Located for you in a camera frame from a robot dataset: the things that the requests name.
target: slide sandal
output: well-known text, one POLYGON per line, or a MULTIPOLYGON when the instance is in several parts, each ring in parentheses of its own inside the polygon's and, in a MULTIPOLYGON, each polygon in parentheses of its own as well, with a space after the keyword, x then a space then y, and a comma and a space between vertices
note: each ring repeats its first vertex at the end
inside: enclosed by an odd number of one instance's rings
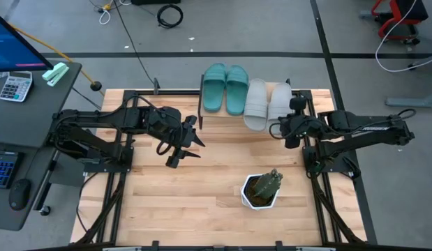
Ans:
POLYGON ((210 66, 203 76, 203 107, 207 112, 218 112, 221 109, 225 85, 225 65, 215 63, 210 66))
POLYGON ((267 87, 262 79, 253 79, 246 95, 245 125, 254 131, 263 131, 267 124, 267 87))
POLYGON ((227 112, 241 115, 244 112, 246 93, 248 91, 248 75, 240 66, 231 66, 227 73, 227 112))
MULTIPOLYGON (((290 109, 290 99, 292 99, 292 88, 289 84, 279 83, 274 87, 269 104, 267 130, 273 123, 279 123, 278 117, 293 113, 290 109)), ((281 136, 279 125, 273 125, 271 133, 281 136)))

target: white pot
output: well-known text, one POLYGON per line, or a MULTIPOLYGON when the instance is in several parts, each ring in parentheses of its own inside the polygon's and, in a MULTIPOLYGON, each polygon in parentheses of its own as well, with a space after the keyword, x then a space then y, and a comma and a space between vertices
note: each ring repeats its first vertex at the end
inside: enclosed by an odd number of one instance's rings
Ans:
POLYGON ((278 193, 279 193, 279 190, 277 190, 276 193, 275 193, 274 196, 273 196, 273 200, 271 201, 270 206, 253 206, 253 205, 250 203, 250 201, 248 200, 246 194, 244 193, 244 190, 245 190, 246 184, 248 183, 248 180, 249 180, 250 178, 253 178, 253 177, 256 177, 256 176, 261 176, 261 175, 262 175, 262 174, 252 174, 252 175, 248 175, 248 176, 246 177, 246 179, 245 179, 244 185, 241 187, 241 198, 242 198, 242 204, 243 204, 244 206, 247 206, 247 207, 249 207, 249 208, 251 208, 251 209, 253 209, 253 210, 257 210, 257 211, 262 210, 262 209, 272 208, 272 207, 274 206, 274 203, 276 202, 276 198, 277 198, 278 193))

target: white cable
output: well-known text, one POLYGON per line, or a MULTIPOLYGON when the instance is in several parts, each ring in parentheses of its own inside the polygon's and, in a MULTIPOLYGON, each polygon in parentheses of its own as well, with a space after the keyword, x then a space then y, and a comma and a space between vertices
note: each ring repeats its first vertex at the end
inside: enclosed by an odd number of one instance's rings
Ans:
POLYGON ((110 15, 110 12, 108 12, 107 10, 103 10, 103 14, 101 15, 101 17, 99 17, 99 23, 102 25, 106 25, 106 24, 108 24, 108 22, 110 22, 110 18, 112 18, 112 16, 110 15), (109 19, 107 21, 103 22, 103 17, 105 14, 109 15, 109 19))
POLYGON ((382 45, 383 45, 383 43, 385 42, 385 40, 386 40, 386 38, 388 37, 388 35, 391 33, 391 31, 394 29, 394 28, 396 28, 397 27, 397 25, 399 25, 400 23, 402 23, 402 21, 408 16, 408 14, 410 14, 410 12, 411 12, 411 10, 414 8, 414 5, 416 4, 416 2, 417 2, 417 0, 414 0, 414 3, 412 3, 412 6, 411 6, 411 8, 410 8, 410 10, 405 14, 405 16, 396 24, 396 25, 394 25, 389 31, 388 31, 388 33, 386 34, 386 36, 383 38, 383 40, 382 40, 382 42, 380 43, 380 45, 378 45, 378 48, 377 48, 377 51, 375 51, 375 60, 377 60, 377 63, 380 65, 380 67, 383 69, 383 70, 386 70, 387 72, 390 72, 390 73, 401 73, 401 72, 403 72, 403 71, 406 71, 406 70, 411 70, 411 69, 414 69, 414 68, 417 68, 417 67, 420 67, 420 66, 425 66, 426 64, 429 64, 429 63, 431 63, 432 62, 432 59, 430 60, 430 61, 428 61, 428 62, 425 62, 425 63, 421 63, 421 64, 419 64, 419 65, 416 65, 416 66, 411 66, 411 67, 409 67, 409 68, 406 68, 406 69, 401 69, 401 70, 390 70, 390 69, 386 69, 384 66, 382 66, 382 64, 381 64, 381 62, 378 60, 378 51, 380 50, 380 48, 382 47, 382 45))
POLYGON ((132 3, 124 3, 126 0, 119 0, 119 3, 122 5, 131 5, 132 3))

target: desk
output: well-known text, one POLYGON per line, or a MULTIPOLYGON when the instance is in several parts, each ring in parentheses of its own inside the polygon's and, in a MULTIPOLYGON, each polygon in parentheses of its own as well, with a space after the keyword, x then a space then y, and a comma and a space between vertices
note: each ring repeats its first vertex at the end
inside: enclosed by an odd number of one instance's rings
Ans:
MULTIPOLYGON (((122 89, 108 89, 103 110, 120 106, 123 93, 122 89)), ((316 112, 334 109, 329 90, 312 90, 312 94, 316 112)), ((198 96, 145 97, 158 107, 180 109, 182 118, 198 113, 198 96)), ((161 246, 273 246, 282 241, 284 245, 320 245, 313 191, 301 149, 286 149, 283 141, 250 131, 241 117, 206 116, 203 121, 197 133, 207 147, 190 147, 202 158, 182 160, 177 169, 165 166, 167 154, 155 154, 158 140, 134 136, 133 168, 126 178, 116 244, 149 246, 160 241, 161 246), (274 167, 284 175, 275 207, 253 211, 243 206, 239 189, 246 176, 274 167)), ((112 141, 115 131, 98 130, 97 135, 112 141)), ((366 240, 352 181, 340 174, 329 177, 338 213, 366 240)), ((86 227, 101 211, 106 181, 107 174, 98 174, 83 190, 79 211, 86 227)), ((105 241, 112 213, 109 219, 105 241)), ((332 228, 326 222, 331 236, 332 228)), ((83 234, 76 219, 71 241, 83 234)))
MULTIPOLYGON (((36 200, 38 191, 52 163, 55 149, 42 146, 51 126, 52 115, 60 112, 81 69, 79 63, 67 63, 70 70, 55 87, 42 79, 43 72, 33 72, 34 87, 23 103, 0 100, 0 151, 24 154, 14 182, 31 181, 29 202, 21 211, 13 211, 9 190, 0 189, 0 229, 20 230, 36 200)), ((0 79, 0 91, 5 79, 0 79)))

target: monitor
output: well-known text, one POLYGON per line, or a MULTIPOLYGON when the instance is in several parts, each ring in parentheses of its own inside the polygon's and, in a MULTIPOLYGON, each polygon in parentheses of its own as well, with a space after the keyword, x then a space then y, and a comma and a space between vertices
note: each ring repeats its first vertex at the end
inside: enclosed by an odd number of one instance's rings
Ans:
POLYGON ((0 17, 0 72, 48 69, 53 65, 0 17))

